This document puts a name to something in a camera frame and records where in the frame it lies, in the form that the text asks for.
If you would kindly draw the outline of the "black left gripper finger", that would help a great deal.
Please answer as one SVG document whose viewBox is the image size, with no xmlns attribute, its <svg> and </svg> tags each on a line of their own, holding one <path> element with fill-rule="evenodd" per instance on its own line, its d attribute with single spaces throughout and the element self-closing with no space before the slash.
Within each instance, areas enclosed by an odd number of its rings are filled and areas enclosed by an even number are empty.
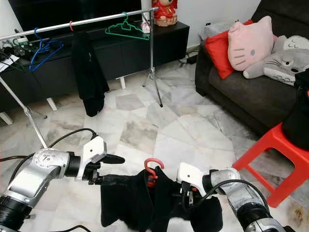
<svg viewBox="0 0 309 232">
<path fill-rule="evenodd" d="M 104 176 L 101 176 L 100 178 L 100 186 L 126 186 L 128 183 L 130 183 L 130 176 L 122 176 L 122 175 L 116 175 L 116 174 L 107 174 Z"/>
<path fill-rule="evenodd" d="M 105 163 L 105 164 L 122 164 L 122 163 L 125 163 L 125 161 L 126 160 L 123 157 L 116 156 L 110 153 L 104 155 L 100 159 L 100 162 Z"/>
</svg>

